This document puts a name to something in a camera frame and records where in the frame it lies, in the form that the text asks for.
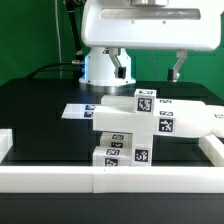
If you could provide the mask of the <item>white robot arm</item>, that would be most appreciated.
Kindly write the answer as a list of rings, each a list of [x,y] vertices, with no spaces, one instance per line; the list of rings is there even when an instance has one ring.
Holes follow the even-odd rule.
[[[90,53],[83,83],[92,86],[132,84],[128,49],[174,50],[178,70],[187,52],[212,51],[220,44],[224,0],[87,0],[81,38]]]

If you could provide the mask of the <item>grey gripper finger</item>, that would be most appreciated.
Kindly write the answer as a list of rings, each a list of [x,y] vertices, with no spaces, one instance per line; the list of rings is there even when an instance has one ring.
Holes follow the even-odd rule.
[[[169,82],[177,82],[178,81],[178,79],[180,77],[179,70],[187,59],[187,51],[186,50],[178,50],[176,52],[176,57],[177,57],[176,64],[174,65],[174,67],[172,69],[168,70],[167,80]]]
[[[110,48],[109,49],[109,57],[115,67],[115,77],[118,79],[125,79],[126,78],[126,68],[121,65],[119,61],[119,56],[121,53],[120,48]]]

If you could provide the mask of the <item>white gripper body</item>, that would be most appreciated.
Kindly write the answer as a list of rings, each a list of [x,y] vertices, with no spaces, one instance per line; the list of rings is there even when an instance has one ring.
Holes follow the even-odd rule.
[[[224,0],[87,0],[88,46],[212,51],[221,40]]]

